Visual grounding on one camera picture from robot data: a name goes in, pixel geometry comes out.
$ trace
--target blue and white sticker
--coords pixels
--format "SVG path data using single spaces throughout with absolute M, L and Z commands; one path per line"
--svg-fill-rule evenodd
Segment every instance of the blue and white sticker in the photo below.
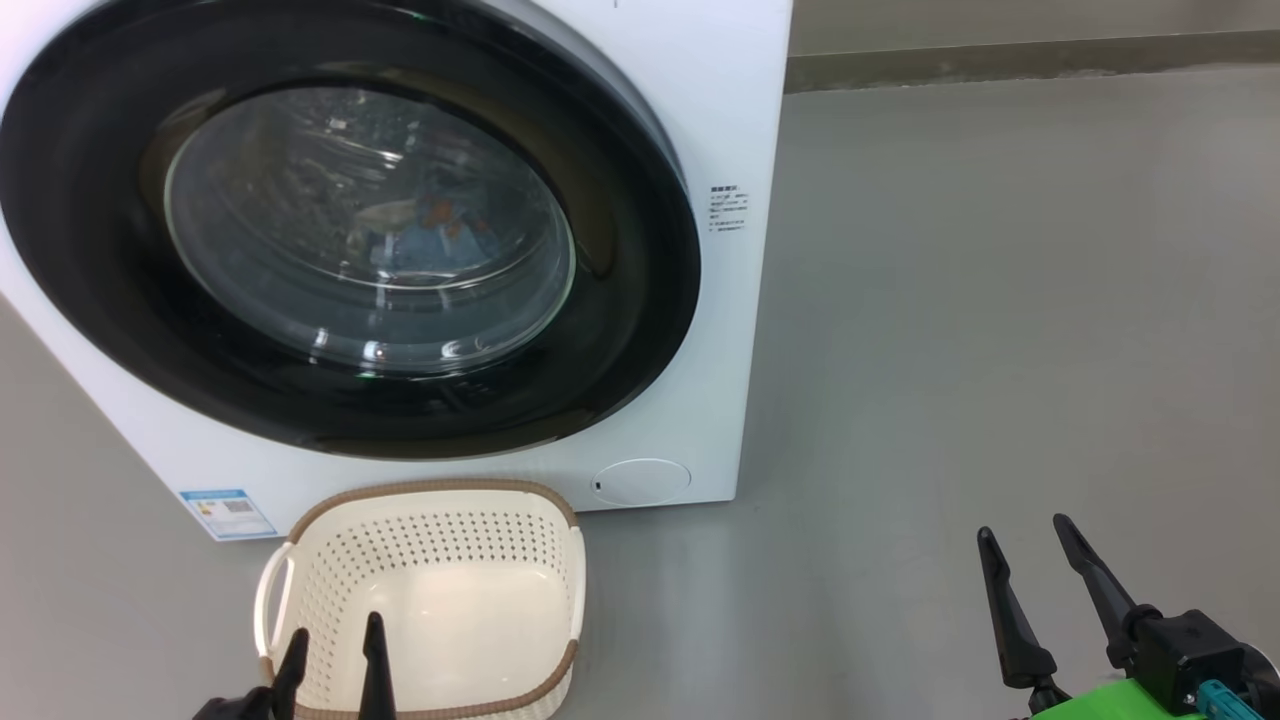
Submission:
M 270 538 L 279 534 L 242 489 L 178 495 L 218 539 Z

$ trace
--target green object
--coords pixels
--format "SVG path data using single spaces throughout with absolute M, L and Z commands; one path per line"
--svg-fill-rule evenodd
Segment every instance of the green object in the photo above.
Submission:
M 1070 702 L 1037 714 L 1036 720 L 1169 720 L 1174 717 L 1142 689 L 1138 680 L 1102 685 Z M 1204 720 L 1199 712 L 1179 715 L 1180 720 Z

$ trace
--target plastic basket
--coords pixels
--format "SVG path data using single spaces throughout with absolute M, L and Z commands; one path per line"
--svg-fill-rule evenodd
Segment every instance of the plastic basket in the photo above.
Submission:
M 270 682 L 293 630 L 310 632 L 298 717 L 357 719 L 365 623 L 378 611 L 398 720 L 541 720 L 568 692 L 585 597 L 577 518 L 550 489 L 407 483 L 307 512 L 262 571 L 253 633 Z

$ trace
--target gray floor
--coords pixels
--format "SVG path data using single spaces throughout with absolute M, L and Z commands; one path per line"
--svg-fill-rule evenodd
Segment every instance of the gray floor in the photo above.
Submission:
M 1050 518 L 1280 652 L 1280 72 L 786 102 L 740 498 L 585 518 L 561 717 L 1010 717 L 974 533 L 1108 676 Z M 6 716 L 173 720 L 255 676 L 215 546 L 0 313 Z

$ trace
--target washing machine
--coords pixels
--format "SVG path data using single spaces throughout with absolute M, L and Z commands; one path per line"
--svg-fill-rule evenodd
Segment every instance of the washing machine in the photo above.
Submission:
M 219 541 L 732 500 L 790 10 L 9 3 L 0 291 Z

